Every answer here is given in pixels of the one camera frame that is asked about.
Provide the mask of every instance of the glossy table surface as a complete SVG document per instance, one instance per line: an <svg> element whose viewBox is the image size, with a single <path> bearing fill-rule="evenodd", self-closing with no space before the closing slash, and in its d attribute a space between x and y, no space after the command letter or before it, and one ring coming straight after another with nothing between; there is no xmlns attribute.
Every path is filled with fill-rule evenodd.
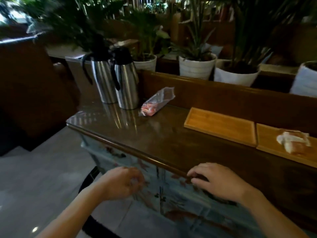
<svg viewBox="0 0 317 238"><path fill-rule="evenodd" d="M95 101L83 105L67 125L181 176L199 163L225 165L301 227L317 227L317 169L184 128L187 109L167 105L152 117L138 112Z"/></svg>

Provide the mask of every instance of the plant pot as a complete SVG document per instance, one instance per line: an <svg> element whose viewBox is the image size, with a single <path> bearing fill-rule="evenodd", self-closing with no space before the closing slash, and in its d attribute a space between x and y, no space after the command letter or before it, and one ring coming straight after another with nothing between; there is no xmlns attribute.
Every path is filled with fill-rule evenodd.
<svg viewBox="0 0 317 238"><path fill-rule="evenodd" d="M153 56L155 58L150 61L145 61L145 62L134 61L135 68L137 70L149 70L149 71L155 72L157 56L156 55L153 55Z"/></svg>
<svg viewBox="0 0 317 238"><path fill-rule="evenodd" d="M315 61L302 63L295 77L290 94L317 98L317 71L307 67Z"/></svg>
<svg viewBox="0 0 317 238"><path fill-rule="evenodd" d="M230 60L217 61L214 78L215 82L224 82L250 87L260 72L258 71L257 73L252 74L236 74L227 72L223 70L226 62L230 62Z"/></svg>
<svg viewBox="0 0 317 238"><path fill-rule="evenodd" d="M217 56L211 54L214 57L211 61L191 61L185 59L183 57L179 57L179 75L182 77L189 77L189 78L199 78L208 80L209 76L212 72L212 69L215 66Z"/></svg>

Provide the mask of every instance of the wooden tray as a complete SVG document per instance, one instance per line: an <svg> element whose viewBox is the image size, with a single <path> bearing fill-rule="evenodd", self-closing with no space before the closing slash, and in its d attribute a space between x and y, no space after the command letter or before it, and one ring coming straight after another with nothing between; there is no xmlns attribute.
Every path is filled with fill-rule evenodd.
<svg viewBox="0 0 317 238"><path fill-rule="evenodd" d="M291 155L285 151L283 145L276 141L276 137L283 133L279 128L256 124L256 131L258 140L257 149L317 168L316 138L308 138L311 142L311 147L307 148L307 153L305 155Z"/></svg>
<svg viewBox="0 0 317 238"><path fill-rule="evenodd" d="M249 120L191 108L184 127L256 147L255 124Z"/></svg>

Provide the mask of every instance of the forearm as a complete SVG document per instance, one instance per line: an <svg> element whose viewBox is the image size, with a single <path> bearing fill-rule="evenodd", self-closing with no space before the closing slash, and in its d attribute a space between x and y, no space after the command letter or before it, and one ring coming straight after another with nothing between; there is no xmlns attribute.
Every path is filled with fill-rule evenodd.
<svg viewBox="0 0 317 238"><path fill-rule="evenodd" d="M95 183L83 189L71 204L37 238L76 237L89 215L101 202L99 190Z"/></svg>
<svg viewBox="0 0 317 238"><path fill-rule="evenodd" d="M242 205L249 210L268 238L309 238L256 189L246 192Z"/></svg>

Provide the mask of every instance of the sideboard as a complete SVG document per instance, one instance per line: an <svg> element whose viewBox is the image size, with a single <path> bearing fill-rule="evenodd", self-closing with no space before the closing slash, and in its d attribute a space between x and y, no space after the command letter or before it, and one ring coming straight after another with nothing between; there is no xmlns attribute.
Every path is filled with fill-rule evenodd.
<svg viewBox="0 0 317 238"><path fill-rule="evenodd" d="M167 105L152 117L91 102L67 120L99 170L137 167L145 187L135 200L202 237L264 237L240 204L193 186L187 171L204 162L231 168L304 229L317 227L317 169L183 127L189 110Z"/></svg>

